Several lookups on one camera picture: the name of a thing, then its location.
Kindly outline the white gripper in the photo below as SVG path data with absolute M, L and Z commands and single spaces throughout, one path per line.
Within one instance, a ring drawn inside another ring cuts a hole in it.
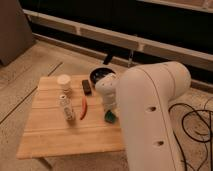
M 114 73 L 107 74 L 95 84 L 95 90 L 102 97 L 102 104 L 105 111 L 116 108 L 116 85 L 117 76 Z

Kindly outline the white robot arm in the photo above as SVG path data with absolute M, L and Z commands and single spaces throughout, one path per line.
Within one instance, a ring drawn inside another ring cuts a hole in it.
M 179 62 L 131 67 L 95 84 L 104 108 L 116 108 L 130 171 L 183 171 L 169 116 L 169 102 L 191 85 Z

